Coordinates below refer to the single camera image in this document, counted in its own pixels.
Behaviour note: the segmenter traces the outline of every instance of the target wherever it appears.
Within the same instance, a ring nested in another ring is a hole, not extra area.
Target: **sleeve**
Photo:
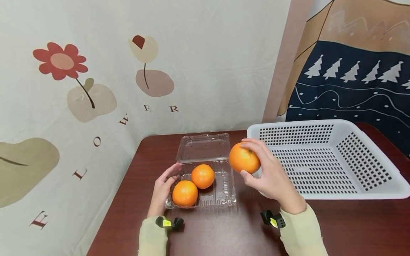
[[[280,229],[280,239],[289,256],[328,255],[316,215],[309,205],[299,214],[293,215],[284,210],[280,213],[286,224]]]
[[[142,222],[138,256],[165,256],[168,237],[166,229],[156,225],[157,218],[158,216],[150,217]]]

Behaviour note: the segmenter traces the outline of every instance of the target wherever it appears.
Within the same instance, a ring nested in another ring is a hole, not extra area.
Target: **fabric backdrop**
[[[3,1],[0,255],[85,255],[146,136],[273,120],[311,3]]]
[[[278,112],[379,129],[410,158],[410,1],[315,0]]]

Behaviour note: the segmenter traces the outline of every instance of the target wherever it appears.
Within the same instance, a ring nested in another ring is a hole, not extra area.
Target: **red flower illustration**
[[[34,57],[42,62],[39,70],[43,74],[51,73],[55,80],[62,80],[66,76],[78,78],[78,73],[85,73],[88,68],[80,63],[86,61],[84,56],[78,55],[78,49],[72,44],[61,48],[56,43],[48,43],[48,50],[37,49],[33,51]]]

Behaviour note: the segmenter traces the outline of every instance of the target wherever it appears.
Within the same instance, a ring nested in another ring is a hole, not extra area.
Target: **person's right hand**
[[[272,155],[265,143],[252,138],[242,139],[242,142],[245,143],[241,147],[254,151],[262,166],[262,175],[259,179],[244,170],[241,171],[245,184],[277,200],[282,209],[288,213],[304,212],[305,199],[298,194],[280,161]]]

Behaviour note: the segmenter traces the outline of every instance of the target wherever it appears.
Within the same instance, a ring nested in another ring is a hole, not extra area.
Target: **person's left hand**
[[[151,199],[150,209],[147,218],[161,216],[165,211],[165,201],[169,195],[172,184],[177,180],[174,176],[181,170],[182,164],[175,163],[166,169],[163,174],[155,181],[153,197]]]

